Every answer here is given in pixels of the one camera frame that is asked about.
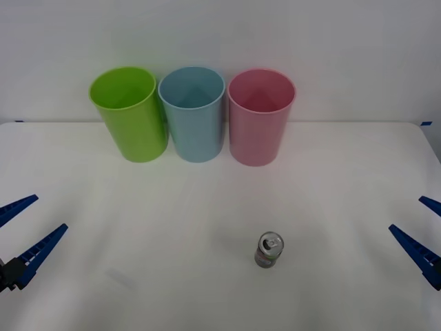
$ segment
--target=blue cup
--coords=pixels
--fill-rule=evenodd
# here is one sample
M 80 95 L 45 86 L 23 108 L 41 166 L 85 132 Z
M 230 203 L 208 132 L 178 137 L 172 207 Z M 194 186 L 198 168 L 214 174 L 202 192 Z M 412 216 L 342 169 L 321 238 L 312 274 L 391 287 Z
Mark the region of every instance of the blue cup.
M 184 160 L 205 162 L 221 151 L 224 92 L 222 76 L 204 67 L 175 70 L 159 83 L 170 133 Z

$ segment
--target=cup rim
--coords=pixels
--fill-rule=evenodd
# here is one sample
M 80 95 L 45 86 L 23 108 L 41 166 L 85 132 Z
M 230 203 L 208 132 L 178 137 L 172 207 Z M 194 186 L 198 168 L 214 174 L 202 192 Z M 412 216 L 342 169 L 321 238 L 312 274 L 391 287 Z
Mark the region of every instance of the cup rim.
M 203 106 L 201 106 L 201 107 L 196 107 L 196 108 L 183 108 L 183 107 L 178 107 L 178 106 L 175 106 L 175 105 L 171 104 L 170 102 L 164 100 L 164 98 L 163 98 L 163 96 L 162 96 L 162 94 L 161 94 L 161 84 L 164 82 L 164 79 L 166 79 L 168 76 L 170 76 L 171 74 L 175 73 L 176 71 L 178 71 L 178 70 L 182 70 L 182 69 L 186 69 L 186 68 L 202 68 L 202 69 L 210 70 L 210 71 L 214 72 L 215 74 L 217 74 L 217 75 L 219 76 L 219 78 L 222 80 L 222 85 L 223 85 L 223 86 L 222 86 L 222 92 L 219 94 L 219 96 L 218 96 L 215 100 L 213 100 L 212 102 L 207 103 L 206 105 L 203 105 Z M 226 88 L 226 86 L 225 86 L 225 80 L 224 80 L 224 78 L 223 78 L 222 75 L 219 74 L 219 72 L 217 72 L 215 69 L 210 68 L 210 67 L 204 67 L 204 66 L 185 66 L 185 67 L 180 67 L 180 68 L 178 68 L 178 69 L 175 69 L 175 70 L 171 71 L 170 73 L 168 73 L 165 77 L 163 77 L 163 78 L 161 79 L 161 81 L 160 81 L 159 84 L 158 84 L 158 96 L 159 96 L 159 98 L 161 99 L 161 101 L 162 101 L 163 103 L 166 103 L 168 106 L 173 107 L 173 108 L 175 108 L 175 109 L 182 109 L 182 110 L 198 110 L 198 109 L 202 109 L 202 108 L 206 108 L 206 107 L 208 107 L 208 106 L 211 106 L 211 105 L 215 104 L 217 101 L 219 101 L 219 99 L 221 99 L 222 96 L 225 94 L 225 88 Z
M 144 99 L 142 99 L 142 100 L 139 101 L 138 103 L 135 103 L 135 104 L 133 104 L 133 105 L 131 105 L 131 106 L 128 106 L 128 107 L 123 107 L 123 108 L 108 108 L 108 107 L 100 106 L 99 104 L 97 104 L 97 103 L 94 101 L 94 99 L 92 98 L 92 95 L 90 95 L 90 93 L 91 93 L 91 91 L 92 91 L 92 86 L 93 86 L 93 85 L 96 83 L 96 81 L 98 81 L 102 76 L 104 76 L 104 75 L 106 75 L 106 74 L 109 74 L 109 73 L 111 73 L 111 72 L 117 71 L 117 70 L 121 70 L 121 69 L 140 69 L 140 70 L 142 70 L 142 71 L 148 73 L 148 74 L 151 76 L 151 78 L 153 78 L 153 88 L 152 88 L 152 91 L 151 91 L 151 92 L 150 92 L 150 93 L 149 93 Z M 127 110 L 127 109 L 130 109 L 130 108 L 133 108 L 133 107 L 135 107 L 135 106 L 137 106 L 137 105 L 142 104 L 142 102 L 144 102 L 145 100 L 149 99 L 149 98 L 154 94 L 154 91 L 156 90 L 156 85 L 157 85 L 157 83 L 156 83 L 156 77 L 154 76 L 154 74 L 152 74 L 149 70 L 147 70 L 147 69 L 145 69 L 145 68 L 137 67 L 137 66 L 122 66 L 122 67 L 116 67 L 116 68 L 113 68 L 113 69 L 110 69 L 110 70 L 108 70 L 108 71 L 103 72 L 103 73 L 100 74 L 96 79 L 94 79 L 94 81 L 92 82 L 92 84 L 90 84 L 90 87 L 89 87 L 89 99 L 90 99 L 90 101 L 91 101 L 96 107 L 99 107 L 100 109 L 105 109 L 105 110 L 110 110 L 110 111 L 116 111 L 116 112 L 118 112 L 119 110 Z
M 286 80 L 288 80 L 288 82 L 290 82 L 291 85 L 292 85 L 292 87 L 294 88 L 294 97 L 292 98 L 291 102 L 288 103 L 285 107 L 283 107 L 283 108 L 281 108 L 281 109 L 274 110 L 273 112 L 257 112 L 257 111 L 255 111 L 255 110 L 251 110 L 251 109 L 248 109 L 248 108 L 245 108 L 245 107 L 239 105 L 239 104 L 233 99 L 233 97 L 231 96 L 231 94 L 229 93 L 229 89 L 231 88 L 231 85 L 232 85 L 234 79 L 236 79 L 237 77 L 239 77 L 241 74 L 245 74 L 246 72 L 249 72 L 249 71 L 256 71 L 256 70 L 263 70 L 263 71 L 275 72 L 276 74 L 279 74 L 280 76 L 286 78 Z M 255 67 L 255 68 L 250 68 L 250 69 L 243 70 L 243 71 L 239 72 L 238 74 L 236 74 L 236 75 L 233 77 L 233 79 L 228 83 L 227 94 L 228 94 L 228 99 L 229 99 L 232 103 L 234 103 L 234 105 L 238 106 L 240 109 L 243 109 L 243 110 L 245 110 L 245 111 L 247 111 L 247 112 L 250 112 L 250 113 L 252 113 L 252 114 L 272 115 L 272 114 L 277 114 L 277 113 L 279 113 L 279 112 L 282 112 L 283 110 L 287 109 L 289 106 L 291 106 L 291 105 L 293 104 L 294 100 L 296 100 L 296 97 L 297 97 L 297 89 L 296 89 L 296 86 L 294 85 L 294 82 L 293 82 L 293 81 L 292 81 L 292 80 L 291 80 L 286 74 L 283 74 L 283 73 L 281 73 L 280 71 L 277 71 L 277 70 L 274 70 L 274 69 L 271 69 L 271 68 L 266 68 L 266 67 Z

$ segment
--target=white table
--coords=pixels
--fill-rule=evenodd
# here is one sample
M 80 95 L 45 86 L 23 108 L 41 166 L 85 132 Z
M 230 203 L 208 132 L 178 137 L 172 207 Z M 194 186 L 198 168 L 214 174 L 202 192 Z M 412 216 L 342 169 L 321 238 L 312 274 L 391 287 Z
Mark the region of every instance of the white table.
M 441 294 L 388 231 L 441 254 L 441 165 L 408 123 L 289 123 L 279 157 L 150 163 L 120 156 L 102 123 L 0 126 L 0 205 L 39 200 L 0 230 L 8 261 L 69 230 L 2 331 L 439 330 Z M 259 236 L 285 250 L 268 270 Z

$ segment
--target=green cup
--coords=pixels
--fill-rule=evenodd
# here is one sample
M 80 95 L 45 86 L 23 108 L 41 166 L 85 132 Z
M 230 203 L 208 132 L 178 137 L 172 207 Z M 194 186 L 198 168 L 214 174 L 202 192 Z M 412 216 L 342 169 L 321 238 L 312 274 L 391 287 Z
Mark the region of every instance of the green cup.
M 89 97 L 127 160 L 147 162 L 164 152 L 168 133 L 153 74 L 136 67 L 107 71 L 90 86 Z

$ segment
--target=pink cup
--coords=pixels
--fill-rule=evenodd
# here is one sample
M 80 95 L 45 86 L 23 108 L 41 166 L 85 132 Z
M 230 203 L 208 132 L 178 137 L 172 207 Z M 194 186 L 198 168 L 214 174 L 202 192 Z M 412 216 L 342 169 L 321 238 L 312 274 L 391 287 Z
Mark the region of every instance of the pink cup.
M 229 150 L 246 166 L 264 166 L 278 153 L 296 87 L 271 69 L 250 69 L 228 86 Z

